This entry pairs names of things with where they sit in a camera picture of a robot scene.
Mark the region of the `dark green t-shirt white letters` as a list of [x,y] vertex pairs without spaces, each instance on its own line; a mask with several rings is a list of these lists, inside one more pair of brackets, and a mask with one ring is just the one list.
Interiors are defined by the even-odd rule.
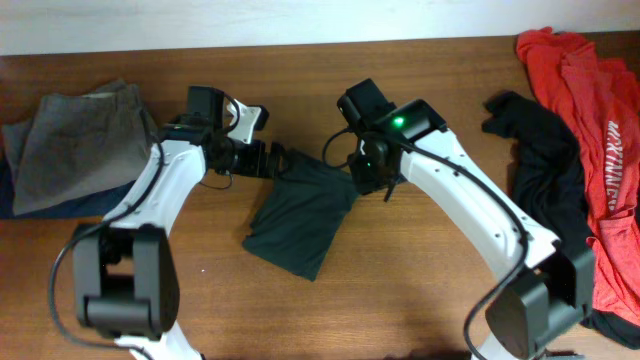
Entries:
[[351,176],[296,150],[250,223],[249,253],[315,281],[358,192]]

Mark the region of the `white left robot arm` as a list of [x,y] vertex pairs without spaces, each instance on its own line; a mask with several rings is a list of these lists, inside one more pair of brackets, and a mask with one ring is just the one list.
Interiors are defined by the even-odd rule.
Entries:
[[137,359],[199,359],[178,322],[178,278],[168,237],[208,170],[273,178],[284,147],[210,126],[167,125],[125,198],[72,241],[75,312],[110,347]]

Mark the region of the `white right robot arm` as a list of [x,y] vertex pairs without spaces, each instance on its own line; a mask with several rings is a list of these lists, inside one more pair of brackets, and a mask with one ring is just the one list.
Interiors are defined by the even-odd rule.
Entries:
[[490,334],[466,343],[474,359],[548,359],[547,346],[592,310],[594,255],[569,247],[528,216],[473,162],[423,100],[343,96],[338,108],[358,137],[356,172],[392,191],[407,181],[435,201],[497,282],[466,316],[483,311]]

